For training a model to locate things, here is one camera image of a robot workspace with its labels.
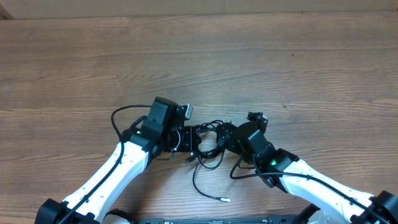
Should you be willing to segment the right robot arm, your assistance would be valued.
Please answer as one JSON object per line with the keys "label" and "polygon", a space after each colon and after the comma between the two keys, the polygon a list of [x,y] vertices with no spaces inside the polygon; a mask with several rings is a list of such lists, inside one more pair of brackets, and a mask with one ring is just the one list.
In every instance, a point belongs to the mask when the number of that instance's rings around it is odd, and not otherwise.
{"label": "right robot arm", "polygon": [[264,136],[266,128],[265,119],[238,127],[225,123],[216,129],[217,140],[254,167],[253,177],[310,202],[294,223],[397,223],[395,195],[374,196],[319,173],[295,154],[276,149]]}

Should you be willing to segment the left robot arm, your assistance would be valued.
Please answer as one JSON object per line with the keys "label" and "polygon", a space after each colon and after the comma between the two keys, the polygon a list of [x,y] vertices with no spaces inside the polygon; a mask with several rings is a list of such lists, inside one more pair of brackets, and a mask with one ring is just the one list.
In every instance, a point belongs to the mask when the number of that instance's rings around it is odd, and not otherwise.
{"label": "left robot arm", "polygon": [[124,131],[112,156],[78,190],[62,202],[46,200],[36,223],[102,223],[113,203],[129,183],[163,152],[190,152],[197,148],[194,133],[184,123],[192,117],[192,105],[157,97]]}

